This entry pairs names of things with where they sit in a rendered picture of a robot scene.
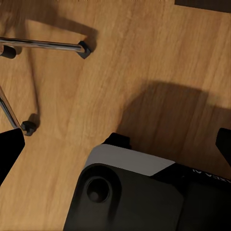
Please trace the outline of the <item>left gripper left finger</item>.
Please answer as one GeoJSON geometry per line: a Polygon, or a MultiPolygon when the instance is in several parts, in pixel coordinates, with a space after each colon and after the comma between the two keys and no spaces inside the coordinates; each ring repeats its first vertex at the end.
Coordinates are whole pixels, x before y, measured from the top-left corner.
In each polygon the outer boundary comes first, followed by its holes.
{"type": "Polygon", "coordinates": [[[25,146],[20,128],[0,133],[0,186],[25,146]]]}

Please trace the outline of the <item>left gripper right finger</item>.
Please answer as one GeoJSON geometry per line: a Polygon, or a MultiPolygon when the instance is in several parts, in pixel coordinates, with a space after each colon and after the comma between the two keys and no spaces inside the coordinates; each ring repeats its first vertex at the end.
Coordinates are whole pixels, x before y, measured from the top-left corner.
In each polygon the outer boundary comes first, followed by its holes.
{"type": "Polygon", "coordinates": [[[231,167],[231,130],[220,128],[218,131],[216,146],[222,153],[226,161],[231,167]]]}

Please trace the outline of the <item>swivel chair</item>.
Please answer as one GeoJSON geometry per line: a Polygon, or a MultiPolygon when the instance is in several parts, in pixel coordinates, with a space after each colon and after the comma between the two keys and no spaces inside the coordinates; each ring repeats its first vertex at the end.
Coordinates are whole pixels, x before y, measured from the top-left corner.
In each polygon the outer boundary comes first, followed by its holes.
{"type": "MultiPolygon", "coordinates": [[[[2,5],[3,1],[4,0],[0,0],[0,6],[2,5]]],[[[16,50],[10,46],[62,50],[62,51],[76,51],[78,55],[81,56],[83,59],[86,59],[92,52],[92,49],[84,41],[80,41],[78,44],[69,44],[69,43],[0,37],[0,56],[6,57],[8,59],[13,59],[16,56],[16,50]]],[[[23,121],[22,124],[19,125],[7,98],[4,92],[2,91],[1,86],[0,86],[0,106],[5,112],[5,115],[7,116],[13,129],[20,128],[23,132],[23,135],[32,136],[34,129],[36,128],[35,123],[31,121],[23,121]]]]}

